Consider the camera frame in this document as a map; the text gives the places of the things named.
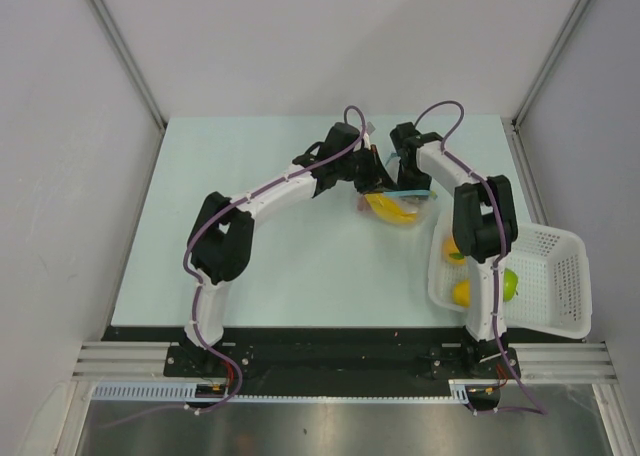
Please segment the orange fake fruit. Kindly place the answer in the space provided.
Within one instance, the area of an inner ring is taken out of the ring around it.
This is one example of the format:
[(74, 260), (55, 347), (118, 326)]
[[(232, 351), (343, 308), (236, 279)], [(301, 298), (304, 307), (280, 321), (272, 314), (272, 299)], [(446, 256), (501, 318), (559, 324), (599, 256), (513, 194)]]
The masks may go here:
[(463, 266), (466, 264), (466, 257), (461, 253), (452, 236), (446, 237), (443, 240), (442, 258), (452, 266)]

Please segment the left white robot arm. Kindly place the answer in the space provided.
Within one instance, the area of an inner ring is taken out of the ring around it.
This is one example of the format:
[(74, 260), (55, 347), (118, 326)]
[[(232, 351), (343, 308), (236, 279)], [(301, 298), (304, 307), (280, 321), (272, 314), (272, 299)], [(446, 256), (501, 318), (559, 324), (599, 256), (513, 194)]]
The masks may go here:
[(335, 123), (324, 140), (296, 156), (275, 179), (236, 197), (213, 192), (205, 198), (183, 257), (183, 268), (196, 280), (185, 325), (192, 344), (185, 361), (197, 374), (210, 375), (220, 363), (229, 372), (241, 371), (215, 345), (224, 334), (230, 285), (249, 264), (256, 230), (278, 212), (319, 196), (339, 181), (351, 182), (360, 194), (397, 188), (367, 130), (345, 122)]

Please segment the clear zip top bag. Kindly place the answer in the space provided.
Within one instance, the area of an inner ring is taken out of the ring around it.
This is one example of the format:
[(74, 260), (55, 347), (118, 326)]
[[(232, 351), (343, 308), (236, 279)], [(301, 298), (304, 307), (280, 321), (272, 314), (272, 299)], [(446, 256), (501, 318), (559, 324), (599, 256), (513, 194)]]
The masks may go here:
[(393, 198), (396, 202), (399, 202), (406, 209), (417, 211), (419, 213), (418, 221), (416, 223), (414, 223), (414, 224), (411, 224), (411, 225), (393, 225), (393, 224), (389, 224), (389, 223), (386, 223), (386, 222), (382, 221), (377, 216), (375, 216), (373, 214), (373, 212), (368, 208), (367, 205), (366, 205), (366, 209), (364, 211), (360, 212), (360, 211), (357, 210), (357, 203), (358, 203), (358, 200), (360, 198), (364, 199), (363, 196), (365, 194), (359, 194), (356, 191), (355, 208), (356, 208), (357, 213), (359, 215), (361, 215), (361, 216), (366, 217), (366, 218), (378, 219), (379, 221), (382, 221), (385, 224), (393, 225), (393, 226), (412, 227), (412, 226), (418, 225), (426, 217), (426, 215), (427, 215), (427, 213), (429, 211), (429, 207), (431, 206), (431, 203), (438, 198), (437, 193), (435, 191), (433, 191), (432, 189), (430, 189), (429, 191), (425, 191), (425, 190), (399, 190), (398, 189), (398, 185), (397, 185), (397, 174), (398, 174), (398, 167), (399, 167), (399, 156), (398, 156), (398, 154), (395, 153), (395, 152), (392, 152), (392, 153), (389, 154), (389, 156), (386, 159), (382, 159), (381, 157), (380, 157), (380, 159), (381, 159), (384, 167), (386, 168), (386, 171), (388, 172), (389, 176), (395, 181), (395, 190), (394, 191), (383, 191), (383, 192), (378, 192), (378, 193), (383, 193), (386, 196), (388, 196), (390, 198)]

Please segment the green fake apple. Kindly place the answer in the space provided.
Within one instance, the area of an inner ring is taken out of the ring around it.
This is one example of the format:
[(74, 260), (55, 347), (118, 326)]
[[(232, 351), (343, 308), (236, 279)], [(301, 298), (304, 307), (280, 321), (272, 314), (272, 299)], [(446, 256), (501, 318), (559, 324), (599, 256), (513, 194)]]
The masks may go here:
[(509, 302), (517, 295), (519, 278), (511, 269), (504, 271), (503, 278), (503, 301)]

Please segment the yellow fake pear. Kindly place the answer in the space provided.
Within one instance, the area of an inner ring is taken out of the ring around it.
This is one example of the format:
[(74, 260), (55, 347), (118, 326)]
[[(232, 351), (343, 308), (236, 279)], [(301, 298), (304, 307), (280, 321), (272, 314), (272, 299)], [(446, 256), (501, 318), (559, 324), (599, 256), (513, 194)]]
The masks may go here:
[(471, 304), (471, 284), (466, 279), (457, 283), (452, 290), (452, 301), (457, 306), (468, 308)]

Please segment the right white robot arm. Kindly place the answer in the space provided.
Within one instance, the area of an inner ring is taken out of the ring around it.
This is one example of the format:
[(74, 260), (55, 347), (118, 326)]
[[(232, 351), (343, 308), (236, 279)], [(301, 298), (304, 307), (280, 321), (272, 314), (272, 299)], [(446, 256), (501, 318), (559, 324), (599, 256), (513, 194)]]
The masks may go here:
[(504, 272), (518, 237), (511, 183), (485, 178), (446, 149), (436, 133), (397, 125), (390, 133), (401, 167), (426, 174), (453, 197), (451, 232), (466, 258), (470, 306), (466, 313), (460, 364), (473, 378), (501, 377), (510, 369), (503, 317)]

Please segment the yellow fake banana bunch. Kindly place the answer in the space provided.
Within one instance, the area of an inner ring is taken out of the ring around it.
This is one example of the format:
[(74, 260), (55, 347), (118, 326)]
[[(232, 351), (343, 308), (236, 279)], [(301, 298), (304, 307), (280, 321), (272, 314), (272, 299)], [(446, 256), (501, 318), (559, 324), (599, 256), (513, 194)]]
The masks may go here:
[(369, 193), (363, 198), (373, 214), (386, 223), (411, 225), (418, 221), (417, 211), (404, 208), (399, 202), (383, 193)]

